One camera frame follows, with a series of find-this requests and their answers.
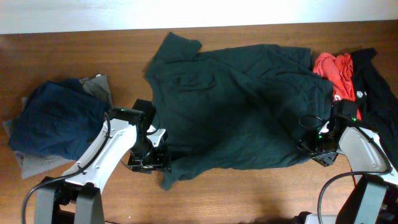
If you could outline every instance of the white background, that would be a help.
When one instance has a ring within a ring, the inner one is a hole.
[[[0,34],[398,19],[398,0],[0,0]]]

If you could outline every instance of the dark blue cloth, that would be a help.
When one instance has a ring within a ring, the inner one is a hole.
[[[46,82],[29,97],[8,145],[15,151],[79,159],[103,125],[109,105],[87,95],[79,80]]]

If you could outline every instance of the wooden surface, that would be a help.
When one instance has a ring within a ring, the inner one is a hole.
[[[291,24],[171,30],[198,39],[203,51],[252,44],[310,47],[316,52],[375,47],[378,70],[398,93],[398,22]],[[1,120],[17,115],[20,98],[46,80],[107,74],[114,104],[130,107],[136,98],[151,99],[143,69],[170,30],[123,30],[57,34],[0,35]],[[22,199],[46,175],[58,176],[68,166],[21,180],[20,168],[0,132],[0,219],[18,223]],[[324,168],[313,161],[285,169],[213,169],[177,182],[166,192],[161,174],[135,174],[118,165],[104,192],[108,221],[118,223],[238,223],[263,217],[293,217],[316,212],[322,185],[349,171],[340,156]],[[353,189],[351,178],[332,184],[323,201],[324,214],[337,213]],[[32,223],[35,197],[28,206]]]

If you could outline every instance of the dark green shirt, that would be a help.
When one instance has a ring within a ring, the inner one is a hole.
[[[333,85],[312,73],[310,49],[253,45],[198,53],[170,33],[146,78],[165,128],[172,173],[163,189],[215,168],[264,169],[305,162],[301,115],[330,115]]]

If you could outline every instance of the red garment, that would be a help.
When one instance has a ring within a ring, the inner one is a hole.
[[[334,100],[347,99],[355,101],[354,85],[351,77],[354,73],[351,55],[345,53],[334,57],[329,53],[322,53],[315,61],[313,72],[333,83]],[[362,119],[358,110],[357,118]]]

